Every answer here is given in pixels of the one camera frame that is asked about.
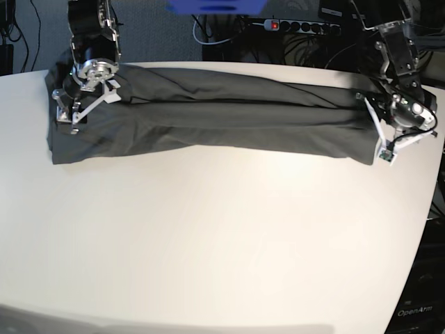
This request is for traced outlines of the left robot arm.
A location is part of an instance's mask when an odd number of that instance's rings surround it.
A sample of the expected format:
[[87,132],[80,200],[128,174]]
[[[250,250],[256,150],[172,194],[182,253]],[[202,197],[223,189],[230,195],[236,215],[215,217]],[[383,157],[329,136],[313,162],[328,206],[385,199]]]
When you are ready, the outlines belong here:
[[364,75],[377,95],[358,94],[380,137],[379,158],[393,163],[409,145],[435,134],[437,98],[421,85],[421,55],[405,1],[320,1],[330,38],[325,68]]

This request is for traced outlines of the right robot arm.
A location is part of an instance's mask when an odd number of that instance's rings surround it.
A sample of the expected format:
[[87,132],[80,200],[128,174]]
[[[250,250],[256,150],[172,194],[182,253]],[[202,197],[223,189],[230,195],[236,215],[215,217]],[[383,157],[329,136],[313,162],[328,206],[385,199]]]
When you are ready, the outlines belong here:
[[77,134],[79,125],[102,102],[121,100],[120,84],[114,79],[121,51],[110,1],[68,1],[67,18],[72,65],[51,97],[57,103],[56,122]]

